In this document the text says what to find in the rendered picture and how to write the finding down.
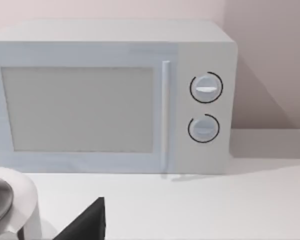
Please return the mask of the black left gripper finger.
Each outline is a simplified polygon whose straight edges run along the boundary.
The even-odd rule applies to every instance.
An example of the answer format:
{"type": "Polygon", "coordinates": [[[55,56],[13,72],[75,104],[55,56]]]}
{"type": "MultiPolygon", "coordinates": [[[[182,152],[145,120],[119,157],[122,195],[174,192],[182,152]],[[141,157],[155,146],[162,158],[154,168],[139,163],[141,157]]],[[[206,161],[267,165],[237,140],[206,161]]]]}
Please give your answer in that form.
{"type": "Polygon", "coordinates": [[[98,197],[52,240],[105,240],[105,198],[98,197]]]}

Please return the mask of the small microwave knob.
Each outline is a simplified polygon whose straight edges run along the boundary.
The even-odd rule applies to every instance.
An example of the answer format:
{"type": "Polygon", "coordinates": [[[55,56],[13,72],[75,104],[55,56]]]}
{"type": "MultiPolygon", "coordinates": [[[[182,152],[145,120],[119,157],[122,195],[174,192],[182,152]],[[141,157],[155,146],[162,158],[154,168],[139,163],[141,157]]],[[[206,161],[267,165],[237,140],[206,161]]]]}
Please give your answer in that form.
{"type": "Polygon", "coordinates": [[[216,123],[213,119],[205,117],[196,119],[192,124],[191,133],[200,142],[211,140],[217,132],[216,123]]]}

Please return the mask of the pale blue microwave door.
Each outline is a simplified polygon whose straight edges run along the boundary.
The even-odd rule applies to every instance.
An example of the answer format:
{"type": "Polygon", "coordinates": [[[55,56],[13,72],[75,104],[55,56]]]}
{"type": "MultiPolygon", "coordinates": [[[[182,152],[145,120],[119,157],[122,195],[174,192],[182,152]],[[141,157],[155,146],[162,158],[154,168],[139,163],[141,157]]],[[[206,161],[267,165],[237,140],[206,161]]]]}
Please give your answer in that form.
{"type": "Polygon", "coordinates": [[[162,62],[175,146],[178,48],[162,42],[0,41],[0,167],[161,174],[162,62]]]}

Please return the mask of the large microwave knob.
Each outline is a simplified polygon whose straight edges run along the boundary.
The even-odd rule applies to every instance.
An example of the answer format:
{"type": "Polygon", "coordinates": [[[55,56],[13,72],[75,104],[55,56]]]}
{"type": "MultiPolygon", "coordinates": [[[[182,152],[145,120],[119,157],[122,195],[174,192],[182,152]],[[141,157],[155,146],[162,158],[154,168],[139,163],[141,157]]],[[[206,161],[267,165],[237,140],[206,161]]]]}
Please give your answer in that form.
{"type": "Polygon", "coordinates": [[[192,84],[193,95],[201,102],[213,101],[219,94],[219,80],[210,74],[197,77],[192,84]]]}

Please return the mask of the pale microwave oven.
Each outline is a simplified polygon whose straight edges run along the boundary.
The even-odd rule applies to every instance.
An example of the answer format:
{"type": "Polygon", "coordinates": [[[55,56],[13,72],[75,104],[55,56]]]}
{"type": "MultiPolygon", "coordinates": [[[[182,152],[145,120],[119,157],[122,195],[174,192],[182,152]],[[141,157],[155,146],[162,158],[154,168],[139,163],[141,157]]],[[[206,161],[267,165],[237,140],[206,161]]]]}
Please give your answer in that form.
{"type": "Polygon", "coordinates": [[[222,174],[230,158],[238,47],[215,23],[200,19],[40,19],[0,30],[0,42],[127,42],[177,46],[173,168],[161,174],[222,174]],[[193,95],[196,78],[218,79],[209,102],[193,95]],[[192,134],[195,120],[214,120],[208,141],[192,134]]]}

